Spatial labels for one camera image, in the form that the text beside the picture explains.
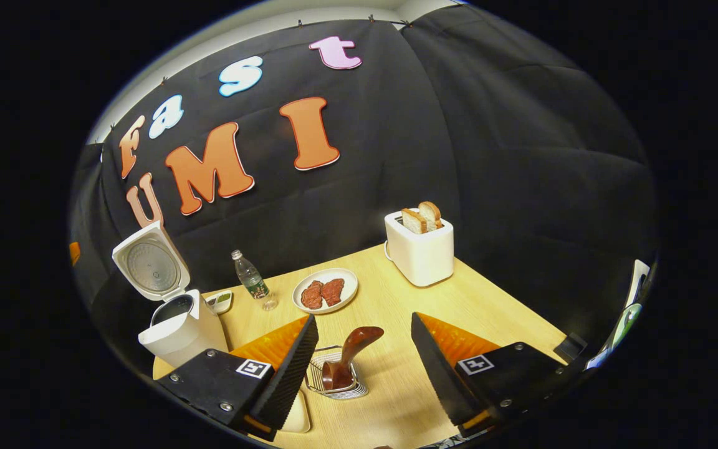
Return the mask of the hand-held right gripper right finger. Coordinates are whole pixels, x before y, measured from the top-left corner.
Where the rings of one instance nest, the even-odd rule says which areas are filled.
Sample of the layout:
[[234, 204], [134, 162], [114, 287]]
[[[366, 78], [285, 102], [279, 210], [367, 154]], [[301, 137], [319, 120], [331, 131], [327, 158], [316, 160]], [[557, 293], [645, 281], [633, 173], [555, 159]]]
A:
[[524, 342], [499, 346], [441, 319], [414, 312], [411, 340], [448, 420], [462, 437], [535, 415], [581, 376]]

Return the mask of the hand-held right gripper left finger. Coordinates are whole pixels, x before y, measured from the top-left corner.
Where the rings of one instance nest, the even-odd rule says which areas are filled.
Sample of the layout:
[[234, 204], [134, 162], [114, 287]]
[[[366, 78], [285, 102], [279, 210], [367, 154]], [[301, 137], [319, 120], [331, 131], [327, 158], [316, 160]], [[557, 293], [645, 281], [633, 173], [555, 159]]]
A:
[[273, 442], [290, 415], [318, 338], [310, 314], [231, 352], [205, 349], [157, 381], [208, 420]]

